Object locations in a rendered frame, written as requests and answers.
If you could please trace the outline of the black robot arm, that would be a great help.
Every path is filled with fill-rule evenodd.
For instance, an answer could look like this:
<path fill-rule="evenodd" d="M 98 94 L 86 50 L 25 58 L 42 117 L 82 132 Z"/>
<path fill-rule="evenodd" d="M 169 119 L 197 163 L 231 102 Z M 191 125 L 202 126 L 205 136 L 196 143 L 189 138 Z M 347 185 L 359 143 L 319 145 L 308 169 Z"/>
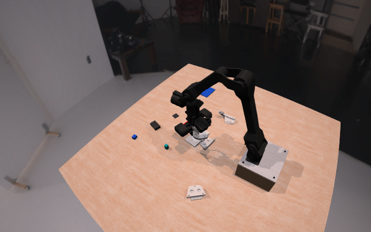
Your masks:
<path fill-rule="evenodd" d="M 233 80 L 228 77 L 234 77 Z M 192 83 L 183 92 L 174 91 L 171 96 L 171 103 L 181 108 L 186 106 L 187 113 L 195 115 L 200 111 L 204 104 L 197 97 L 216 83 L 222 83 L 226 88 L 234 90 L 236 96 L 242 101 L 243 112 L 248 131 L 244 135 L 246 148 L 248 149 L 246 161 L 259 165 L 266 145 L 263 130 L 258 124 L 256 103 L 254 98 L 255 76 L 249 70 L 240 68 L 227 68 L 220 66 L 215 72 L 205 77 L 199 82 Z M 196 119 L 192 119 L 192 126 L 196 127 L 199 133 L 206 131 L 211 125 L 211 118 L 203 118 L 202 114 Z"/>

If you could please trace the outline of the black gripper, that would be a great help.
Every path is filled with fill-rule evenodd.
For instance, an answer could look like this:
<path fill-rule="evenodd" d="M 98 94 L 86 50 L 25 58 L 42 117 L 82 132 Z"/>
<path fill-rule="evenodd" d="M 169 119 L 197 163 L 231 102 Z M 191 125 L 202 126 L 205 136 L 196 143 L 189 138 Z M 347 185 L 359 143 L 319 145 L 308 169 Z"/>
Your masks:
<path fill-rule="evenodd" d="M 185 113 L 187 114 L 186 120 L 188 122 L 186 122 L 185 124 L 180 123 L 180 124 L 178 124 L 174 127 L 175 131 L 181 137 L 186 136 L 188 133 L 190 133 L 190 135 L 193 136 L 193 131 L 194 130 L 192 129 L 192 119 L 195 119 L 195 118 L 197 119 L 201 114 L 202 114 L 203 117 L 212 118 L 212 113 L 209 110 L 207 110 L 206 108 L 203 108 L 202 110 L 200 110 L 195 115 L 191 115 L 191 114 L 187 113 L 187 111 L 185 111 Z"/>

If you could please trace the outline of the blue flat rectangular plate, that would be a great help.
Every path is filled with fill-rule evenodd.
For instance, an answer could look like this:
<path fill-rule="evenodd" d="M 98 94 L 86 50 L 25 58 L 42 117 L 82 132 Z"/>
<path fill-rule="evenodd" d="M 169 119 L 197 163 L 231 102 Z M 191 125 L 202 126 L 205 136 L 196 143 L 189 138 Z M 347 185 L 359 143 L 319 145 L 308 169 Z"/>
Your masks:
<path fill-rule="evenodd" d="M 213 92 L 215 91 L 214 88 L 208 88 L 207 90 L 205 90 L 204 92 L 201 93 L 202 96 L 205 96 L 205 97 L 208 97 L 209 95 L 211 95 Z"/>

